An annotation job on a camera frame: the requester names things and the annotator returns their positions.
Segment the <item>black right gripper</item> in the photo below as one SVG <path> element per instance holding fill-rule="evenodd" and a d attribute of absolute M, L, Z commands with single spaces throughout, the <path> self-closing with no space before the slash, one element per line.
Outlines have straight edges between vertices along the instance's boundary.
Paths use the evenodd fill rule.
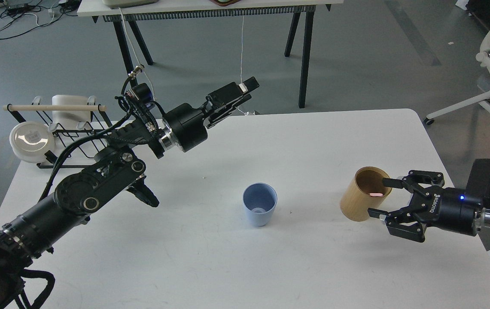
<path fill-rule="evenodd" d="M 400 179 L 382 178 L 382 184 L 420 195 L 416 198 L 420 206 L 406 206 L 392 212 L 367 209 L 370 217 L 385 223 L 392 236 L 424 242 L 423 225 L 468 236 L 476 236 L 480 230 L 477 219 L 481 207 L 470 204 L 463 189 L 442 188 L 444 176 L 440 172 L 410 170 Z"/>

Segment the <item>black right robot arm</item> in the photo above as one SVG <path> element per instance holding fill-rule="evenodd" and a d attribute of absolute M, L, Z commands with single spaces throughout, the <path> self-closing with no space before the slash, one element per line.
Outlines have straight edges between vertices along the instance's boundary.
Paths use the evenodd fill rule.
<path fill-rule="evenodd" d="M 425 241 L 428 227 L 476 236 L 490 228 L 490 159 L 473 162 L 466 188 L 444 187 L 440 172 L 410 170 L 401 179 L 384 178 L 389 188 L 410 192 L 408 205 L 395 211 L 368 209 L 381 219 L 390 235 L 416 242 Z"/>

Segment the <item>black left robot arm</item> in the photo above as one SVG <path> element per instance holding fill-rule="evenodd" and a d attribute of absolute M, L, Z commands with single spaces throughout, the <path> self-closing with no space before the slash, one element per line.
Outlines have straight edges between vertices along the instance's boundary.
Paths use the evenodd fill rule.
<path fill-rule="evenodd" d="M 229 117 L 259 87 L 251 77 L 231 82 L 206 96 L 198 108 L 184 103 L 165 112 L 152 90 L 142 83 L 127 88 L 143 68 L 138 66 L 125 80 L 117 97 L 124 117 L 104 130 L 94 130 L 69 144 L 54 161 L 53 170 L 36 205 L 0 228 L 0 309 L 15 301 L 20 309 L 38 309 L 54 289 L 55 278 L 47 271 L 31 270 L 33 260 L 54 251 L 54 243 L 74 227 L 86 224 L 122 191 L 157 207 L 159 200 L 145 184 L 146 164 L 133 147 L 147 145 L 157 158 L 176 146 L 183 152 L 207 139 L 207 130 Z M 84 143 L 104 139 L 95 163 L 62 179 L 52 189 L 55 176 L 69 155 Z"/>

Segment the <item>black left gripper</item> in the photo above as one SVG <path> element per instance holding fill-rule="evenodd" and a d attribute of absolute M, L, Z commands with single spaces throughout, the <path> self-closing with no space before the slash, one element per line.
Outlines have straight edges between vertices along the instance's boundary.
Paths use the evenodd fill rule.
<path fill-rule="evenodd" d="M 188 103 L 165 112 L 157 104 L 164 128 L 160 129 L 158 142 L 164 151 L 178 147 L 182 152 L 203 143 L 208 138 L 207 129 L 229 117 L 241 104 L 252 98 L 249 95 L 260 87 L 255 77 L 241 84 L 231 82 L 206 96 L 205 107 L 192 108 Z"/>

